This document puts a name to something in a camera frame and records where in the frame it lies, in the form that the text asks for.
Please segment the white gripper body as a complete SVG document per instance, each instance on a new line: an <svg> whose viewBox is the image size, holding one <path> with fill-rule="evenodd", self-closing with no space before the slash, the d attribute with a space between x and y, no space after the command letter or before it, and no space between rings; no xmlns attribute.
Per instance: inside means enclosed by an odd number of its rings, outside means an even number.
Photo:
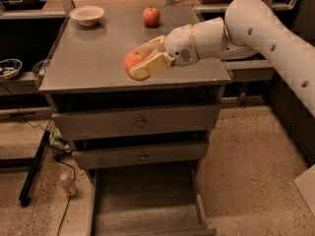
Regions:
<svg viewBox="0 0 315 236"><path fill-rule="evenodd" d="M198 62L195 50L192 26L186 25L171 31L165 38L164 49L173 58L175 66L188 66Z"/></svg>

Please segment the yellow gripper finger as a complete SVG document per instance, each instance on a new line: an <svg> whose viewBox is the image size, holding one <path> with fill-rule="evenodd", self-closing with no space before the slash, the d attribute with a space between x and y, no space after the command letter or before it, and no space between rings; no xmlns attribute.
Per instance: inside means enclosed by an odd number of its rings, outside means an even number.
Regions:
<svg viewBox="0 0 315 236"><path fill-rule="evenodd" d="M152 53L154 51L157 51L157 52L164 52L165 49L164 49L164 41L165 41L165 36L164 35L161 35L161 36L158 36L148 42L145 42L139 46L137 46L137 49L142 49L142 50L145 50L149 53Z"/></svg>
<svg viewBox="0 0 315 236"><path fill-rule="evenodd" d="M153 52L142 62L131 68L137 78L153 76L166 71L172 65L173 59L166 52Z"/></svg>

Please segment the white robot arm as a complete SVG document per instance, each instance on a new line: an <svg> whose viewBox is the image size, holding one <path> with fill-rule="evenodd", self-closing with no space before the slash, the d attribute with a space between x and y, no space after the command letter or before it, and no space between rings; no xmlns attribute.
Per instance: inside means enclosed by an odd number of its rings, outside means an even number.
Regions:
<svg viewBox="0 0 315 236"><path fill-rule="evenodd" d="M205 58L261 54L315 115L315 47L290 31L261 0L233 0L223 18L174 29L138 47L145 56L125 66L137 81Z"/></svg>

